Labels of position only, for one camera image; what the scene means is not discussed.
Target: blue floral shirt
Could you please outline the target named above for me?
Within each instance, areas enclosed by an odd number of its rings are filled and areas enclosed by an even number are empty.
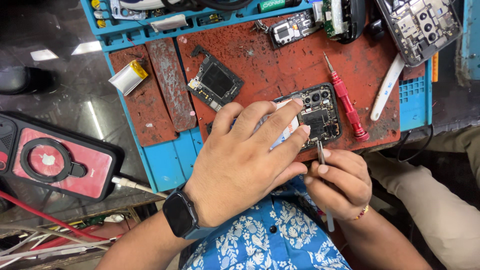
[[[184,270],[347,269],[296,176],[194,243]]]

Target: smartwatch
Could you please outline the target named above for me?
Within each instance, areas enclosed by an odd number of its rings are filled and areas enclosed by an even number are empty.
[[[198,226],[198,215],[195,211],[195,205],[182,191],[183,183],[177,187],[165,199],[163,204],[163,213],[167,219],[173,234],[186,240],[200,239],[209,235],[218,227],[200,227]]]

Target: bracelet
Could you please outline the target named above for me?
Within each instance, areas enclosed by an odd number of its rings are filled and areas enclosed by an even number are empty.
[[[366,212],[368,212],[368,205],[365,206],[365,208],[360,212],[360,214],[355,218],[356,220],[361,218],[363,215],[365,215]]]

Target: red wire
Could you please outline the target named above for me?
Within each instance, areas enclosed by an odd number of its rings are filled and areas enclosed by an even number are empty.
[[[50,216],[50,215],[47,215],[47,214],[45,214],[45,213],[43,213],[43,212],[40,212],[40,211],[38,211],[38,210],[36,210],[36,209],[31,208],[30,206],[28,206],[28,205],[25,204],[24,202],[22,202],[22,201],[20,201],[20,200],[18,200],[18,199],[15,199],[14,197],[8,195],[7,193],[5,193],[5,192],[3,192],[3,191],[0,191],[0,197],[4,198],[4,199],[6,199],[6,200],[11,201],[12,203],[20,206],[21,208],[23,208],[23,209],[25,209],[25,210],[27,210],[27,211],[29,211],[29,212],[31,212],[31,213],[36,214],[37,216],[40,216],[40,217],[42,217],[42,218],[44,218],[44,219],[46,219],[46,220],[49,220],[49,221],[51,221],[51,222],[55,222],[56,224],[58,224],[58,225],[60,225],[60,226],[62,226],[62,227],[65,227],[65,228],[71,230],[72,232],[74,232],[74,233],[76,233],[76,234],[78,234],[78,235],[85,236],[85,237],[88,237],[88,238],[92,238],[92,239],[95,239],[95,240],[98,240],[98,241],[108,240],[108,239],[106,239],[106,238],[99,237],[99,236],[95,236],[95,235],[90,235],[90,234],[88,234],[88,233],[84,233],[84,232],[82,232],[82,231],[80,231],[80,230],[78,230],[78,229],[75,229],[75,228],[73,228],[72,226],[66,224],[65,222],[63,222],[63,221],[61,221],[61,220],[58,220],[58,219],[56,219],[56,218],[54,218],[54,217],[52,217],[52,216]]]
[[[129,38],[127,38],[127,40],[128,40],[129,42],[131,42],[135,48],[137,47],[137,45],[135,45],[135,43],[134,43],[133,41],[131,41]],[[137,50],[142,53],[142,57],[141,57],[141,58],[137,58],[137,60],[143,59],[143,58],[144,58],[144,52],[142,52],[142,51],[141,51],[140,49],[138,49],[138,48],[137,48]]]

